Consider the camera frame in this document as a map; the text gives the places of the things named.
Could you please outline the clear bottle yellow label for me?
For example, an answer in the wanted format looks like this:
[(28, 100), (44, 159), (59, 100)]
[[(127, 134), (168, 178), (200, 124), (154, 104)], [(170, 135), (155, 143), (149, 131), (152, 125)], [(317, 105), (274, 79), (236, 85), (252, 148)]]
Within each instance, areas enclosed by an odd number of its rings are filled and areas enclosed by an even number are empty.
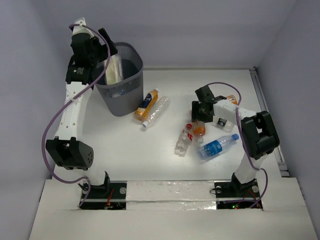
[(119, 53), (112, 55), (108, 67), (105, 71), (105, 82), (107, 85), (113, 85), (124, 79), (122, 59)]

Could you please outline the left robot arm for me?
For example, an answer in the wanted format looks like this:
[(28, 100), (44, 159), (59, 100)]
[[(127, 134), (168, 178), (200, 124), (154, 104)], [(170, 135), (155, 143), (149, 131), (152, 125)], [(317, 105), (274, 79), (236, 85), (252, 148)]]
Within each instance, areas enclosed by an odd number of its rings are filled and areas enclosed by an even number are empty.
[(105, 175), (91, 171), (94, 150), (84, 143), (83, 125), (89, 99), (96, 83), (106, 75), (118, 50), (104, 28), (93, 30), (84, 22), (74, 23), (66, 73), (63, 107), (47, 125), (41, 140), (43, 160), (51, 175), (65, 184), (84, 183), (97, 196), (110, 194)]

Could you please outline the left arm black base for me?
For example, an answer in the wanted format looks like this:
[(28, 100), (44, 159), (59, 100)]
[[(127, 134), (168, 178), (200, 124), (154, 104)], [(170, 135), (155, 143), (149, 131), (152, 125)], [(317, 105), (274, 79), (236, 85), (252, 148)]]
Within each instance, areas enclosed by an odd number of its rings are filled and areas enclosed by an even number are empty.
[(103, 185), (91, 186), (90, 192), (80, 209), (125, 210), (127, 205), (126, 193), (126, 181), (111, 181), (107, 188)]

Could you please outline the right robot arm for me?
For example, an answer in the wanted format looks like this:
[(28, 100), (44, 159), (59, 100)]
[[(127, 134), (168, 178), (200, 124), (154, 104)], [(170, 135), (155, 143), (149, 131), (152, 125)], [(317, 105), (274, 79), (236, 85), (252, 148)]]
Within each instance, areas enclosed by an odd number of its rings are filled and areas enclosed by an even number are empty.
[(198, 100), (192, 102), (193, 122), (212, 123), (217, 116), (238, 127), (244, 155), (238, 169), (232, 174), (230, 190), (235, 196), (242, 196), (256, 179), (262, 162), (280, 144), (271, 114), (265, 110), (247, 110), (225, 96), (214, 96), (209, 84), (197, 89), (195, 94)]

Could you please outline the orange bottle white cap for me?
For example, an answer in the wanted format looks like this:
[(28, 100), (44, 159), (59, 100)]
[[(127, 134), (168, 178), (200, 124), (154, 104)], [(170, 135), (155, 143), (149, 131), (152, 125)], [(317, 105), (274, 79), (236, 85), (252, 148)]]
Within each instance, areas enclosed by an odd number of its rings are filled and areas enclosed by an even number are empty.
[(193, 136), (197, 144), (202, 144), (204, 142), (203, 136), (206, 134), (206, 126), (203, 121), (196, 120), (193, 123)]

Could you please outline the clear bottle blue label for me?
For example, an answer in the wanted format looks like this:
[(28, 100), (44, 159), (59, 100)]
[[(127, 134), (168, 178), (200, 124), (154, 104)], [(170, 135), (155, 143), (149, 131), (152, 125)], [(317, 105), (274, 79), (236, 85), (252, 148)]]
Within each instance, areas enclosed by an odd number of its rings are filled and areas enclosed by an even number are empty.
[(112, 98), (118, 98), (118, 97), (120, 97), (120, 96), (125, 95), (126, 93), (127, 93), (127, 92), (126, 92), (124, 89), (116, 89), (116, 90), (112, 93), (111, 97), (112, 97)]

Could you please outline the blue tinted water bottle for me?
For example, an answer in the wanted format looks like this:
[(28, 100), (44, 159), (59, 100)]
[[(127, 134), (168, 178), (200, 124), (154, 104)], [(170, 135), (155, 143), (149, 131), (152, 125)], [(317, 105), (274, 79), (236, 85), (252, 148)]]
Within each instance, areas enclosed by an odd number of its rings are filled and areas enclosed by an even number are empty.
[(210, 160), (229, 150), (239, 139), (240, 137), (236, 133), (222, 136), (199, 147), (196, 153), (201, 160)]

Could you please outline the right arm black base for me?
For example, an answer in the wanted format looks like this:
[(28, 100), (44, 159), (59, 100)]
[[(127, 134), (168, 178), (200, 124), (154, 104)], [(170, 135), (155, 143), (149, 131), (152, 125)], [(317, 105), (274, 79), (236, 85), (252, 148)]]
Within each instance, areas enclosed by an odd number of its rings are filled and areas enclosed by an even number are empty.
[(216, 197), (218, 210), (250, 209), (260, 198), (260, 190), (256, 180), (240, 189), (233, 186), (231, 181), (218, 181), (210, 193)]

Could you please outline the clear bottle red cap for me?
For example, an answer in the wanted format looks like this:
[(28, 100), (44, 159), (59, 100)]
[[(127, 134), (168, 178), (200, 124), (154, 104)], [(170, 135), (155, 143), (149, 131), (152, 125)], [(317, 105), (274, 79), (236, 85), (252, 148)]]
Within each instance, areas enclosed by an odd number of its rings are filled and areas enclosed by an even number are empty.
[(194, 137), (193, 125), (187, 123), (184, 129), (181, 131), (178, 140), (175, 144), (175, 153), (179, 156), (184, 156), (191, 145)]

